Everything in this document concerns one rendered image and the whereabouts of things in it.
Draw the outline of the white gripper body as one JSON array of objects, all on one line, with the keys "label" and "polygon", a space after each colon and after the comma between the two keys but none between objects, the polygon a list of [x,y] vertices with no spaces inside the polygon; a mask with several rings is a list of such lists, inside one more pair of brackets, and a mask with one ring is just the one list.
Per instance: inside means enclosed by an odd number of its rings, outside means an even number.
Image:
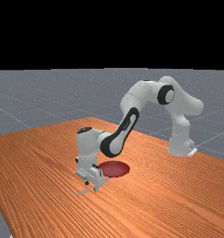
[{"label": "white gripper body", "polygon": [[84,182],[88,180],[94,186],[102,186],[104,184],[104,176],[101,168],[97,165],[97,157],[83,158],[77,156],[75,158],[76,171],[75,175]]}]

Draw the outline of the red round plate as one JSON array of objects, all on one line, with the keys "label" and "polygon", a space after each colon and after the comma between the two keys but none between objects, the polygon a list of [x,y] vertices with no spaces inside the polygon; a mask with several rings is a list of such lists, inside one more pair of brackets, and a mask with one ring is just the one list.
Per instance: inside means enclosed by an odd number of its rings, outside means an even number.
[{"label": "red round plate", "polygon": [[107,161],[99,165],[103,175],[109,178],[120,178],[129,173],[130,167],[128,164],[121,161]]}]

